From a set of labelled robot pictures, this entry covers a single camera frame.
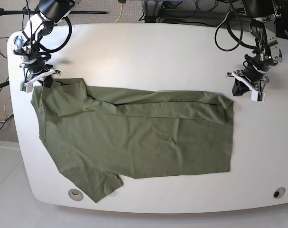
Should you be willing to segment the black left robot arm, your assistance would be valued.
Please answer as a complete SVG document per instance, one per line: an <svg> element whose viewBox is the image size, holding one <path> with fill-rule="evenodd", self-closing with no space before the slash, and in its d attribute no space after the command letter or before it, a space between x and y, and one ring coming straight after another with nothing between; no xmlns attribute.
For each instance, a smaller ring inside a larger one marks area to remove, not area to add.
<svg viewBox="0 0 288 228"><path fill-rule="evenodd" d="M245 55L244 69L227 73L228 77L235 79L232 88L233 96L242 96L250 91L253 101L263 101L264 88L269 82L266 73L271 67L277 66L282 61L282 52L276 38L276 30L273 16L274 6L271 0L243 0L242 9L236 9L233 1L227 1L230 5L224 20L217 26L214 34L216 46L225 52L231 52L242 46L252 50L253 57ZM255 38L255 46L248 45L242 41L244 28L241 17L250 18L249 32ZM217 42L217 34L222 25L230 36L237 42L236 46L224 49Z"/></svg>

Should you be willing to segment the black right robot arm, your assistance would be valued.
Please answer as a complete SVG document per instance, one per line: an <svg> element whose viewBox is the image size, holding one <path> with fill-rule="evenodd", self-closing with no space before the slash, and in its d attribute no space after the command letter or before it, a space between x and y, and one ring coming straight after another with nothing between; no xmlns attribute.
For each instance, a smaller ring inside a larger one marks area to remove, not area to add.
<svg viewBox="0 0 288 228"><path fill-rule="evenodd" d="M59 70L46 62L51 59L52 53L64 48L70 40L72 24L68 15L80 2L80 0L41 0L34 15L30 15L30 9L26 10L29 20L11 43L13 54L21 58L20 67L24 73L24 79L20 84L21 91L31 92L35 82L50 88L54 75L61 75ZM54 26L62 20L68 24L66 39L57 48L46 48L40 41L44 36L49 35Z"/></svg>

